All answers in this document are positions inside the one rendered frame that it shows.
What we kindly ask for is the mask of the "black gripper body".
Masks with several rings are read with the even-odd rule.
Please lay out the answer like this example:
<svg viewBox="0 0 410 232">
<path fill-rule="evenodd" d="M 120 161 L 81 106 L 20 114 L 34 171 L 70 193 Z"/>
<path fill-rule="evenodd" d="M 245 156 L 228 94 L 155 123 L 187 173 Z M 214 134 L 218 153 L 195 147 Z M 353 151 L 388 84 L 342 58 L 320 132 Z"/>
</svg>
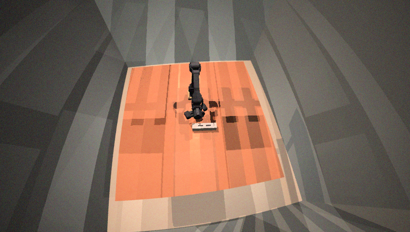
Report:
<svg viewBox="0 0 410 232">
<path fill-rule="evenodd" d="M 201 111 L 202 111 L 202 109 L 203 109 L 203 111 L 206 111 L 207 106 L 204 104 L 203 108 L 201 108 Z M 191 112 L 189 112 L 189 111 L 184 112 L 184 115 L 185 115 L 186 119 L 190 119 L 193 116 L 193 109 L 192 109 Z"/>
</svg>

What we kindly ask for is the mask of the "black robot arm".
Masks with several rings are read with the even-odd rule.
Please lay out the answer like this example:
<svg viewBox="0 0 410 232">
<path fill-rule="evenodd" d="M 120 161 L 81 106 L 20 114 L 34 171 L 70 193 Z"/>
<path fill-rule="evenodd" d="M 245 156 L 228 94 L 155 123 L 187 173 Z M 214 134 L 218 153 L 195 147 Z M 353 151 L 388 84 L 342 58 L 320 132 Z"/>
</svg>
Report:
<svg viewBox="0 0 410 232">
<path fill-rule="evenodd" d="M 191 98 L 191 107 L 193 109 L 193 118 L 200 119 L 204 117 L 205 112 L 201 111 L 204 105 L 204 99 L 200 93 L 199 75 L 201 72 L 201 64 L 199 62 L 190 62 L 189 70 L 191 72 L 191 83 L 189 84 L 189 96 Z M 200 105 L 202 104 L 202 105 Z"/>
</svg>

